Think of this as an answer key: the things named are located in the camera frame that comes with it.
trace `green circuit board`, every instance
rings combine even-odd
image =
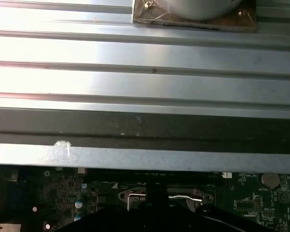
[[[87,215],[113,204],[127,207],[120,193],[145,183],[102,182],[83,183],[84,175],[76,170],[49,169],[50,175],[41,173],[34,180],[31,193],[46,205],[45,214],[56,218],[60,228],[74,221],[77,214]],[[290,232],[290,176],[279,175],[280,184],[269,189],[262,184],[262,174],[233,173],[223,179],[222,186],[172,185],[173,188],[195,188],[211,194],[211,204],[228,212],[245,217],[277,232]],[[84,206],[75,207],[78,199]]]

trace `capacitor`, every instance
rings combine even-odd
[[[78,221],[79,219],[81,219],[83,217],[83,213],[77,213],[74,217],[74,221]]]
[[[86,183],[81,184],[81,188],[82,189],[87,189],[87,184]]]
[[[77,199],[77,201],[75,202],[75,207],[77,209],[81,209],[82,207],[84,207],[84,204],[85,204],[85,200],[84,198],[79,198]]]
[[[55,223],[53,223],[52,221],[45,221],[43,223],[43,230],[48,231],[48,230],[54,228],[54,225],[55,225]]]

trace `motherboard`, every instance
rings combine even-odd
[[[175,201],[194,211],[204,199],[230,213],[274,229],[290,232],[290,175],[215,173],[210,181],[193,180],[167,185]],[[146,183],[142,181],[96,180],[73,168],[36,168],[26,173],[26,203],[29,210],[43,215],[44,226],[53,230],[111,205],[136,208],[145,200]]]

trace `metal sheet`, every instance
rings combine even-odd
[[[290,52],[160,44],[0,37],[0,61],[147,66],[290,75]]]
[[[0,144],[0,164],[290,174],[290,155],[87,148],[63,141],[54,146]]]
[[[244,79],[215,74],[179,76],[0,67],[0,92],[13,96],[56,94],[290,105],[290,80],[285,77]]]
[[[259,0],[256,34],[135,26],[131,6],[0,0],[0,107],[290,118],[290,0]]]

